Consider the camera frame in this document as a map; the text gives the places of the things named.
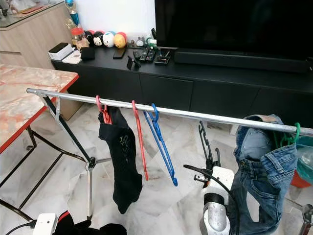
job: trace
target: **black tv cabinet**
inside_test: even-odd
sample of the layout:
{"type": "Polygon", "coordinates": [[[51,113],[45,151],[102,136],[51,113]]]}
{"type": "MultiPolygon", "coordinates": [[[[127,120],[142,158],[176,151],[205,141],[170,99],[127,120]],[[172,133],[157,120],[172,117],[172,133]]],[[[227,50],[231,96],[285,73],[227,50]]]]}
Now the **black tv cabinet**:
{"type": "Polygon", "coordinates": [[[313,73],[153,63],[126,68],[127,49],[113,60],[114,48],[99,47],[95,59],[77,65],[52,61],[54,68],[74,71],[80,78],[72,94],[96,96],[159,107],[243,118],[251,114],[277,114],[285,124],[300,122],[313,128],[313,73]]]}

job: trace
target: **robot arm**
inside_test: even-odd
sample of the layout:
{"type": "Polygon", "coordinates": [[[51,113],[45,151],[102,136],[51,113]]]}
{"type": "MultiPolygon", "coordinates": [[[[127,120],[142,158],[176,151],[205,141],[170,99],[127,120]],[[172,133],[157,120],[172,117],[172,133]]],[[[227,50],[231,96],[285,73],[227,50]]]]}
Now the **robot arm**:
{"type": "Polygon", "coordinates": [[[205,169],[191,165],[184,165],[185,168],[201,173],[203,176],[195,175],[195,180],[203,182],[201,191],[204,197],[203,217],[200,220],[202,235],[229,235],[230,222],[226,215],[228,197],[234,180],[234,172],[221,167],[220,152],[216,148],[217,161],[213,161],[209,141],[206,139],[206,132],[202,121],[199,125],[199,134],[205,155],[205,169]]]}

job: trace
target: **blue hanger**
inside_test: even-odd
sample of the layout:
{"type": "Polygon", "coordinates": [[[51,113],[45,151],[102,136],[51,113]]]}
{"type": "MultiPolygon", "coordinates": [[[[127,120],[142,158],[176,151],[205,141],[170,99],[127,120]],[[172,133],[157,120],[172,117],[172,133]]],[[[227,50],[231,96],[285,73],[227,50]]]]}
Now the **blue hanger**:
{"type": "Polygon", "coordinates": [[[158,148],[159,148],[159,150],[160,150],[160,152],[161,152],[161,154],[162,154],[162,157],[163,157],[163,159],[164,159],[164,161],[165,161],[167,170],[168,170],[168,172],[170,173],[170,176],[171,176],[171,178],[172,178],[172,181],[173,181],[174,185],[177,186],[177,185],[178,185],[178,182],[177,182],[177,179],[174,177],[175,172],[174,172],[174,168],[173,168],[173,165],[172,165],[172,161],[171,161],[170,155],[169,155],[169,153],[168,153],[168,151],[167,151],[165,142],[164,142],[164,140],[163,140],[160,127],[159,127],[159,125],[158,125],[158,123],[157,123],[157,120],[158,120],[158,110],[157,110],[155,104],[152,104],[152,107],[153,107],[154,110],[155,110],[156,116],[153,117],[153,115],[152,115],[151,112],[148,112],[148,114],[149,114],[149,116],[150,116],[150,118],[151,118],[151,120],[152,120],[152,125],[153,125],[154,129],[152,128],[152,125],[151,125],[151,123],[149,122],[149,119],[148,119],[148,116],[147,116],[147,112],[143,111],[143,114],[145,115],[145,118],[146,118],[146,120],[147,120],[147,122],[148,122],[148,124],[149,124],[149,127],[150,127],[150,129],[151,129],[151,132],[152,132],[152,134],[153,134],[153,137],[154,137],[155,140],[156,140],[156,143],[157,143],[158,148]],[[162,150],[162,148],[161,148],[160,142],[161,142],[162,145],[163,145],[163,148],[164,148],[164,150],[165,150],[166,157],[165,157],[165,155],[164,155],[164,153],[163,153],[163,150],[162,150]]]}

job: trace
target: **red hanger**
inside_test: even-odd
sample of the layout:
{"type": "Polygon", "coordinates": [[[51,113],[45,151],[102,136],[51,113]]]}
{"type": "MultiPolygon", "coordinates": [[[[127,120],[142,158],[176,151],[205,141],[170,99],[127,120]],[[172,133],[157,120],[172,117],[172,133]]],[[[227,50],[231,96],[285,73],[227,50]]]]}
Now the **red hanger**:
{"type": "Polygon", "coordinates": [[[133,104],[133,111],[134,111],[134,115],[135,115],[136,123],[137,123],[137,131],[138,131],[139,143],[140,143],[140,149],[141,149],[141,158],[142,158],[143,171],[145,172],[146,181],[148,181],[148,172],[147,172],[147,167],[146,167],[145,154],[144,154],[144,151],[143,151],[143,141],[142,141],[140,119],[139,119],[138,110],[136,109],[134,100],[132,101],[132,104],[133,104]]]}
{"type": "Polygon", "coordinates": [[[105,124],[113,124],[112,123],[112,119],[107,111],[107,106],[104,106],[104,109],[102,109],[101,104],[100,104],[100,97],[97,95],[96,96],[96,102],[97,102],[97,106],[99,109],[99,112],[101,112],[103,114],[103,121],[105,124]]]}

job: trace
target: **blue jeans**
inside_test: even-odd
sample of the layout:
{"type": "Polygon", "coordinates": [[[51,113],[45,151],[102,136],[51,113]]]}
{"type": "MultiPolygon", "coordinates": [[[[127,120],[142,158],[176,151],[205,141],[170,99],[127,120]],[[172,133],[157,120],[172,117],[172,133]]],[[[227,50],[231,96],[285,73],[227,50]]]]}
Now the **blue jeans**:
{"type": "MultiPolygon", "coordinates": [[[[250,116],[246,119],[283,124],[279,117],[250,116]]],[[[295,144],[276,149],[273,132],[240,127],[234,151],[239,169],[231,188],[240,213],[241,235],[269,235],[279,224],[286,191],[297,168],[295,144]],[[246,196],[249,192],[260,204],[259,221],[251,219],[246,196]]],[[[237,214],[232,199],[228,211],[235,233],[237,214]]]]}

